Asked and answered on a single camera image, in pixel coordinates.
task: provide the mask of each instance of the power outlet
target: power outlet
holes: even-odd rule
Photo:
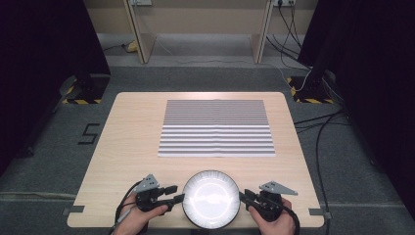
[[[296,0],[282,0],[282,7],[291,7],[296,5]],[[274,7],[278,7],[278,0],[274,0]]]

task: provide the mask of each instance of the black cable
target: black cable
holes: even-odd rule
[[[290,26],[288,26],[288,23],[287,23],[287,21],[285,20],[285,17],[284,17],[284,15],[283,15],[283,13],[281,12],[281,8],[279,8],[279,9],[278,9],[278,11],[280,12],[281,18],[283,19],[284,24],[285,24],[285,25],[286,25],[286,27],[287,27],[287,30],[288,30],[288,35],[291,35],[291,36],[293,37],[293,39],[297,42],[297,45],[299,45],[299,47],[301,48],[301,44],[300,44],[300,42],[299,42],[299,41],[297,41],[297,39],[294,37],[294,35],[293,35],[292,31],[291,31],[291,27],[292,27],[292,25],[293,25],[294,18],[292,18],[292,20],[291,20],[291,25],[290,25]]]
[[[118,207],[116,208],[116,212],[115,212],[115,224],[114,226],[110,229],[109,235],[113,234],[115,227],[116,227],[116,223],[118,221],[118,218],[120,216],[121,210],[128,205],[133,205],[134,203],[129,203],[129,204],[124,204],[125,200],[128,198],[128,196],[130,195],[131,191],[135,188],[135,186],[139,185],[141,183],[141,181],[138,181],[137,183],[135,183],[134,185],[132,185],[128,191],[125,193],[124,197],[122,198],[121,202],[119,203]]]
[[[293,51],[293,50],[291,50],[290,48],[287,48],[287,47],[283,46],[283,45],[282,45],[282,44],[281,44],[281,43],[277,40],[277,38],[275,38],[275,35],[274,35],[274,34],[272,34],[272,37],[274,37],[275,42],[276,42],[278,45],[280,45],[280,46],[281,46],[281,48],[283,48],[284,50],[289,51],[289,52],[291,52],[291,53],[294,53],[294,54],[296,54],[296,55],[298,55],[298,54],[299,54],[298,52]]]
[[[305,119],[305,120],[299,120],[299,121],[294,122],[294,125],[296,125],[296,124],[300,124],[300,123],[304,123],[304,122],[313,121],[313,120],[317,120],[317,119],[321,119],[321,118],[331,117],[331,116],[333,116],[333,115],[338,114],[339,112],[340,112],[340,111],[336,111],[335,113],[332,113],[332,114],[330,114],[330,115],[325,115],[325,116],[320,116],[320,117],[313,117],[313,118],[310,118],[310,119]]]
[[[323,87],[324,87],[324,91],[326,92],[327,96],[330,97],[330,99],[333,100],[334,103],[338,103],[338,104],[342,104],[345,100],[343,99],[342,96],[340,96],[338,94],[338,92],[335,91],[335,89],[333,89],[329,83],[326,80],[326,73],[324,73],[323,77],[321,78],[321,80],[323,81]]]
[[[319,156],[318,156],[318,144],[320,142],[321,132],[323,131],[324,127],[330,122],[330,120],[332,118],[334,118],[337,114],[340,114],[342,112],[343,112],[343,110],[337,111],[336,113],[332,114],[324,122],[324,124],[321,126],[320,130],[318,131],[317,140],[315,142],[315,161],[316,161],[316,165],[317,165],[317,174],[318,174],[318,179],[319,179],[320,186],[321,186],[321,192],[323,194],[323,200],[324,200],[324,205],[326,207],[326,213],[330,213],[330,209],[329,209],[329,203],[327,201],[326,190],[324,189],[323,178],[321,176],[320,161],[319,161]],[[326,219],[326,235],[329,234],[329,230],[330,230],[330,218]]]
[[[309,67],[308,65],[306,65],[306,64],[303,64],[302,62],[299,62],[298,60],[297,60],[297,58],[295,58],[295,57],[293,57],[292,55],[290,55],[290,54],[288,54],[287,52],[285,52],[285,51],[282,51],[280,48],[278,48],[274,43],[272,43],[271,42],[271,40],[269,39],[269,37],[268,36],[266,36],[266,40],[275,48],[275,50],[277,50],[278,52],[280,52],[280,53],[282,53],[282,54],[284,54],[284,55],[286,55],[286,56],[288,56],[290,59],[292,59],[292,60],[294,60],[295,62],[297,62],[297,63],[299,63],[300,65],[302,65],[302,66],[304,66],[304,67],[306,67],[306,69],[302,69],[302,68],[294,68],[294,67],[289,67],[289,66],[287,66],[287,67],[289,67],[289,68],[292,68],[292,69],[297,69],[297,70],[304,70],[304,71],[311,71],[311,67]]]
[[[294,235],[299,235],[300,234],[300,220],[297,217],[297,214],[294,213],[293,210],[290,210],[287,207],[282,206],[282,209],[286,211],[290,215],[290,217],[293,219],[294,226],[296,227],[296,230],[294,231]]]
[[[296,21],[294,20],[294,16],[296,15],[296,6],[294,6],[294,3],[292,1],[290,1],[290,6],[291,6],[291,17],[292,17],[293,26],[294,26],[294,33],[296,34],[297,42],[299,43],[299,47],[301,48],[302,45],[300,43],[299,35],[297,34]]]
[[[309,130],[309,129],[312,129],[312,128],[314,128],[314,127],[317,127],[317,126],[320,126],[320,125],[323,125],[324,124],[324,122],[320,122],[320,123],[315,123],[315,124],[313,124],[313,125],[308,125],[308,126],[299,126],[299,127],[296,127],[296,128],[298,128],[298,129],[302,129],[302,130],[300,130],[300,131],[297,131],[297,134],[300,134],[300,133],[303,133],[303,132],[305,132],[305,131],[307,131],[307,130]],[[347,123],[339,123],[339,122],[329,122],[329,124],[334,124],[334,125],[345,125],[345,126],[349,126],[350,124],[347,124]]]
[[[121,45],[116,45],[116,46],[108,47],[108,48],[103,49],[103,51],[108,51],[108,50],[113,49],[113,48],[115,48],[115,47],[122,47],[122,48],[124,49],[124,51],[125,51],[125,52],[128,52],[128,51],[125,49],[125,47],[126,47],[127,45],[129,45],[130,43],[132,43],[132,42],[133,42],[133,41],[131,41],[131,42],[127,43],[127,44],[121,44]]]

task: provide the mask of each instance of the metal bracket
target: metal bracket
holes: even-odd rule
[[[152,6],[152,0],[129,0],[132,6]]]
[[[149,191],[149,190],[152,190],[152,189],[159,188],[159,186],[160,185],[157,182],[157,180],[155,179],[155,177],[152,174],[149,174],[149,175],[147,175],[147,177],[145,177],[141,181],[140,184],[135,186],[135,188],[133,190],[136,193],[140,193],[140,192]]]
[[[262,184],[259,186],[259,189],[266,191],[268,193],[274,194],[286,194],[286,195],[298,195],[297,191],[287,188],[284,185],[281,185],[275,181],[270,181],[266,184]]]
[[[323,216],[325,219],[332,219],[332,214],[330,212],[325,212],[322,209],[308,209],[310,215],[319,215]]]
[[[62,215],[68,216],[72,212],[82,213],[85,209],[85,206],[72,206],[71,208],[64,208]]]

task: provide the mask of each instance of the striped pattern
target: striped pattern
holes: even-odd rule
[[[160,157],[275,157],[261,100],[169,100]]]

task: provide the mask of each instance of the black curtain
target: black curtain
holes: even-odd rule
[[[41,129],[63,81],[110,70],[81,0],[2,1],[0,30],[2,173]]]
[[[332,24],[341,2],[358,1],[319,1],[300,59],[313,66],[336,51],[326,69],[337,76],[357,136],[415,218],[415,3],[360,1],[344,15],[351,24],[342,43],[330,43],[327,35],[343,29]]]

